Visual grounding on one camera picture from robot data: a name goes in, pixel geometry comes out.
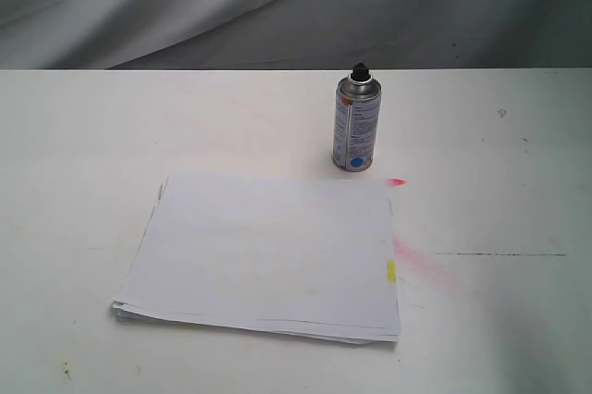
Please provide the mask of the grey backdrop cloth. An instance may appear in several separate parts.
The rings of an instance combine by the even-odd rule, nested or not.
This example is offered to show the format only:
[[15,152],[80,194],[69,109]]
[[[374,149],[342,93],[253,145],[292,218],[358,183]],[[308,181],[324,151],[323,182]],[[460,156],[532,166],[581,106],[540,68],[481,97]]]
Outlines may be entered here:
[[591,0],[1,0],[1,66],[587,67]]

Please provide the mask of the white spray paint can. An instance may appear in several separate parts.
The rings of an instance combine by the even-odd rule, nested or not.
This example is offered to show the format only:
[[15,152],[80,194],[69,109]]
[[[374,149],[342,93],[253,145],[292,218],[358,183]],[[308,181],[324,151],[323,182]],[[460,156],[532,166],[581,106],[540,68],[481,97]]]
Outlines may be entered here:
[[372,165],[381,99],[381,85],[364,63],[339,81],[332,160],[340,169],[361,172]]

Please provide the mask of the white paper stack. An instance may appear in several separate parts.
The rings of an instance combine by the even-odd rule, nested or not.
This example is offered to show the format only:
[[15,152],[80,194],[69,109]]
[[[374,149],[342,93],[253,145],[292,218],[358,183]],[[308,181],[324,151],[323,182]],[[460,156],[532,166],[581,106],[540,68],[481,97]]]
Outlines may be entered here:
[[394,342],[392,228],[378,179],[175,174],[113,307],[183,324]]

